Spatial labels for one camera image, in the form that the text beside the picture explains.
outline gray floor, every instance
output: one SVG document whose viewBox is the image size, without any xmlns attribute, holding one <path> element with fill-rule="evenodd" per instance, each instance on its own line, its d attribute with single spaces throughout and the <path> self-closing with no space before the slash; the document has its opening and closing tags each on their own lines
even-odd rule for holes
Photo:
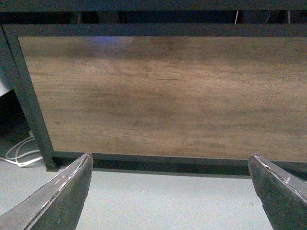
<svg viewBox="0 0 307 230">
<path fill-rule="evenodd" d="M 55 175 L 0 161 L 0 214 Z M 77 229 L 271 230 L 261 205 L 246 176 L 94 171 Z"/>
</svg>

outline metal bar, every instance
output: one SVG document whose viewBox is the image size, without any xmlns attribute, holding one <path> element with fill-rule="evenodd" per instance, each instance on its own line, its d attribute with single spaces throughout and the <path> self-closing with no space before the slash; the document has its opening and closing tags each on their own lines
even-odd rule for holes
<svg viewBox="0 0 307 230">
<path fill-rule="evenodd" d="M 306 0 L 2 0 L 0 12 L 179 11 L 179 10 L 304 10 Z"/>
<path fill-rule="evenodd" d="M 53 147 L 49 134 L 45 125 L 45 121 L 41 114 L 41 110 L 37 101 L 37 97 L 31 82 L 30 75 L 28 73 L 25 60 L 19 46 L 18 38 L 11 34 L 6 36 L 10 46 L 10 52 L 12 57 L 7 57 L 14 65 L 6 65 L 6 69 L 17 68 L 14 76 L 11 75 L 12 83 L 15 89 L 17 89 L 17 96 L 24 110 L 25 116 L 29 123 L 31 130 L 37 140 L 40 152 L 43 156 L 43 160 L 49 171 L 57 171 L 59 166 L 52 160 L 50 154 L 53 152 Z"/>
<path fill-rule="evenodd" d="M 7 24 L 4 30 L 14 36 L 307 36 L 304 24 Z"/>
</svg>

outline white cable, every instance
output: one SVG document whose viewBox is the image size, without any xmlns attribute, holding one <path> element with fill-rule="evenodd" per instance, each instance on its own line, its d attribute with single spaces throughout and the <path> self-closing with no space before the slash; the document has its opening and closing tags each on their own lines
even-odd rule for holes
<svg viewBox="0 0 307 230">
<path fill-rule="evenodd" d="M 20 141 L 19 143 L 17 143 L 16 145 L 14 145 L 13 147 L 11 147 L 5 154 L 5 158 L 7 157 L 7 155 L 14 149 L 16 148 L 17 146 L 19 146 L 20 144 L 22 144 L 24 141 L 27 141 L 28 139 L 31 139 L 33 137 L 28 137 L 26 139 L 23 139 L 22 141 Z"/>
<path fill-rule="evenodd" d="M 5 159 L 5 158 L 3 158 L 3 157 L 0 157 L 0 159 L 3 160 L 3 161 L 6 161 L 6 162 L 12 163 L 12 164 L 16 164 L 16 165 L 19 166 L 19 167 L 24 167 L 24 166 L 27 166 L 27 165 L 29 165 L 29 164 L 32 164 L 32 163 L 34 163 L 34 162 L 36 162 L 36 161 L 39 161 L 39 160 L 43 159 L 43 157 L 38 157 L 38 158 L 35 158 L 35 159 L 33 159 L 33 160 L 26 161 L 26 162 L 22 162 L 22 163 L 19 163 L 19 162 L 16 163 L 16 162 L 14 162 L 14 161 Z"/>
<path fill-rule="evenodd" d="M 16 164 L 16 165 L 19 166 L 19 167 L 24 167 L 24 166 L 27 166 L 27 165 L 29 165 L 29 164 L 32 164 L 32 163 L 34 163 L 34 162 L 36 162 L 36 161 L 39 161 L 39 160 L 43 159 L 42 157 L 38 157 L 38 158 L 29 160 L 29 161 L 26 161 L 26 162 L 18 162 L 18 161 L 17 161 L 17 159 L 19 159 L 19 158 L 22 158 L 22 157 L 24 157 L 24 156 L 27 156 L 27 155 L 30 155 L 30 154 L 39 152 L 39 150 L 36 149 L 36 150 L 32 150 L 32 151 L 26 152 L 26 153 L 24 153 L 24 154 L 18 156 L 18 153 L 19 153 L 19 150 L 21 149 L 21 147 L 24 146 L 26 143 L 28 143 L 28 142 L 30 142 L 30 141 L 33 141 L 33 140 L 34 140 L 34 137 L 33 137 L 32 135 L 31 135 L 30 137 L 25 138 L 24 140 L 20 141 L 19 143 L 17 143 L 16 145 L 14 145 L 12 148 L 10 148 L 10 149 L 5 153 L 5 158 L 0 157 L 0 159 L 3 160 L 3 161 L 6 161 L 6 162 L 12 163 L 12 164 Z M 18 147 L 18 149 L 17 149 L 16 152 L 15 152 L 15 157 L 9 157 L 9 156 L 8 156 L 9 153 L 10 153 L 13 149 L 15 149 L 17 146 L 19 146 L 19 147 Z"/>
</svg>

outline wooden panel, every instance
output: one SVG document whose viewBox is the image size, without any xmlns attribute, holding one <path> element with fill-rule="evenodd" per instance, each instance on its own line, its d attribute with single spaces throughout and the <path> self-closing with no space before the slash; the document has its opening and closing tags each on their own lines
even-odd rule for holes
<svg viewBox="0 0 307 230">
<path fill-rule="evenodd" d="M 307 161 L 307 39 L 21 37 L 58 151 Z"/>
</svg>

